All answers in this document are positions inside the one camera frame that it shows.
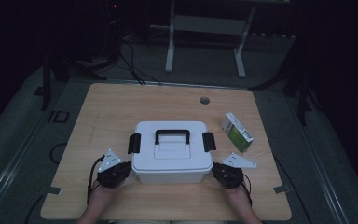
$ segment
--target white plastic box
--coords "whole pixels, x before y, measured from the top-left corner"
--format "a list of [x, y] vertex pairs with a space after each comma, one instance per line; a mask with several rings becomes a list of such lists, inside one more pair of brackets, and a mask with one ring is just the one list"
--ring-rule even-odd
[[132, 155], [132, 170], [144, 184], [200, 182], [213, 165], [211, 153], [204, 148], [206, 132], [200, 121], [138, 123], [135, 133], [141, 140]]

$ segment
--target black handle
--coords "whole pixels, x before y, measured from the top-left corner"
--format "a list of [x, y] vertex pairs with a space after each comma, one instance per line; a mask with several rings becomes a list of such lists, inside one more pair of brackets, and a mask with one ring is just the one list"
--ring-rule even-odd
[[186, 135], [186, 144], [190, 144], [190, 131], [189, 130], [157, 130], [156, 131], [156, 142], [155, 144], [159, 144], [158, 136], [160, 134], [178, 134], [182, 133]]

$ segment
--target green box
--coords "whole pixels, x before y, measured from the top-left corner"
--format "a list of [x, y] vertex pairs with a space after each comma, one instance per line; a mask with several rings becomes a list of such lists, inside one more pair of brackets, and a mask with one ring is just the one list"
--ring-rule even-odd
[[246, 152], [254, 140], [231, 112], [226, 114], [222, 129], [240, 153]]

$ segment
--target wooden table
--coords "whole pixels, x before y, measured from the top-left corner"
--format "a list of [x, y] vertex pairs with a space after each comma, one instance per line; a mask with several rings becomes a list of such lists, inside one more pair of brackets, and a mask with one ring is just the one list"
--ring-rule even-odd
[[[208, 97], [204, 105], [200, 97]], [[217, 150], [213, 160], [222, 162], [231, 152], [240, 154], [220, 128], [232, 112], [254, 137], [242, 154], [257, 163], [243, 169], [252, 181], [254, 210], [263, 220], [286, 220], [291, 211], [273, 160], [253, 94], [244, 90], [192, 87], [160, 87], [93, 84], [51, 184], [60, 195], [49, 194], [41, 215], [47, 219], [77, 219], [86, 208], [90, 169], [96, 159], [112, 148], [123, 160], [129, 137], [143, 120], [199, 120], [214, 133]], [[143, 220], [238, 220], [226, 195], [212, 174], [199, 184], [145, 185], [131, 172], [119, 188], [117, 199], [104, 219]]]

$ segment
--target wire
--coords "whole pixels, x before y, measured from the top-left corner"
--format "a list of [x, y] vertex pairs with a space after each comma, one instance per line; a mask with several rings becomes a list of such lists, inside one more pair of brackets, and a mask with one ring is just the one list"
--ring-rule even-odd
[[249, 179], [249, 177], [248, 177], [246, 174], [243, 174], [243, 175], [246, 177], [246, 179], [248, 179], [248, 182], [249, 182], [249, 194], [251, 194], [251, 193], [252, 193], [252, 183], [251, 183], [251, 180]]
[[278, 161], [278, 159], [275, 157], [275, 155], [272, 155], [272, 156], [274, 157], [274, 160], [278, 163], [278, 165], [281, 167], [281, 169], [283, 170], [283, 172], [286, 175], [287, 179], [289, 180], [290, 184], [292, 185], [293, 190], [295, 191], [295, 194], [296, 194], [298, 200], [300, 201], [300, 204], [301, 204], [301, 206], [302, 206], [302, 208], [304, 210], [304, 213], [305, 213], [305, 215], [307, 217], [308, 222], [312, 223], [312, 221], [310, 220], [310, 215], [308, 214], [307, 209], [305, 209], [304, 202], [300, 198], [300, 196], [299, 196], [299, 194], [297, 192], [297, 189], [296, 189], [295, 185], [293, 184], [292, 179], [290, 178], [289, 174], [287, 174], [286, 170], [283, 168], [282, 164]]
[[120, 56], [121, 56], [121, 58], [124, 60], [124, 62], [127, 64], [127, 66], [129, 67], [129, 70], [130, 70], [130, 72], [132, 73], [132, 76], [133, 76], [135, 79], [137, 79], [138, 82], [141, 81], [141, 82], [143, 83], [143, 84], [141, 84], [141, 85], [145, 85], [145, 82], [139, 77], [139, 75], [142, 75], [142, 76], [145, 76], [145, 77], [149, 77], [149, 78], [153, 79], [155, 82], [157, 82], [159, 86], [162, 86], [161, 82], [159, 82], [159, 81], [157, 81], [155, 78], [153, 78], [153, 77], [151, 77], [151, 76], [145, 74], [144, 72], [142, 72], [141, 70], [139, 70], [138, 68], [136, 68], [135, 65], [133, 65], [133, 57], [134, 57], [133, 47], [132, 47], [132, 45], [131, 45], [129, 42], [127, 42], [127, 41], [125, 41], [125, 40], [123, 40], [123, 43], [126, 44], [126, 45], [128, 45], [128, 46], [130, 47], [130, 49], [131, 49], [131, 61], [128, 62], [128, 61], [124, 58], [124, 56], [121, 54], [121, 52], [120, 52]]
[[67, 143], [59, 143], [58, 145], [54, 146], [51, 150], [50, 150], [50, 153], [49, 153], [49, 156], [50, 156], [50, 159], [56, 163], [57, 165], [60, 164], [59, 161], [56, 161], [54, 158], [53, 158], [53, 152], [54, 150], [57, 148], [57, 147], [61, 147], [61, 146], [66, 146]]
[[101, 158], [96, 160], [94, 162], [94, 164], [92, 164], [91, 171], [89, 172], [89, 185], [87, 186], [87, 204], [89, 204], [91, 193], [100, 186], [100, 185], [97, 185], [94, 189], [92, 188], [92, 175], [94, 174], [95, 166], [97, 165], [98, 162], [103, 161], [103, 158], [104, 158], [104, 155], [102, 155]]
[[135, 80], [137, 80], [139, 82], [139, 84], [145, 86], [145, 82], [132, 70], [130, 63], [126, 60], [126, 58], [121, 54], [121, 52], [119, 53], [120, 57], [124, 60], [124, 62], [126, 63], [126, 65], [129, 67], [130, 72], [133, 76], [133, 78], [135, 78]]
[[34, 211], [34, 209], [36, 208], [37, 204], [40, 202], [40, 200], [42, 200], [42, 198], [45, 195], [40, 195], [39, 198], [36, 200], [36, 202], [34, 202], [34, 204], [32, 205], [31, 209], [28, 211], [27, 217], [25, 218], [24, 223], [27, 224], [30, 220], [31, 214]]

